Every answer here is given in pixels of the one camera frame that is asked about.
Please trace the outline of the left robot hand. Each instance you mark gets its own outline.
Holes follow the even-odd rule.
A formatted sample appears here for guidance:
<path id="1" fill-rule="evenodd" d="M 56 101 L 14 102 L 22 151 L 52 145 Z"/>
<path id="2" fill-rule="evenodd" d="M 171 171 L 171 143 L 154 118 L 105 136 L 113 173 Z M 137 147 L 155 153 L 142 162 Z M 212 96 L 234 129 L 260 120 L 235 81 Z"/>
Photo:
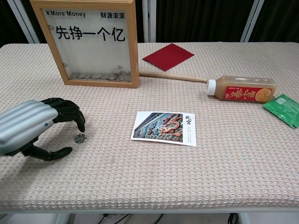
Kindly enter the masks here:
<path id="1" fill-rule="evenodd" d="M 55 123 L 76 122 L 85 131 L 85 118 L 80 107 L 63 98 L 29 100 L 0 114 L 0 155 L 14 156 L 19 152 L 43 161 L 61 159 L 71 153 L 71 147 L 49 152 L 34 143 Z"/>

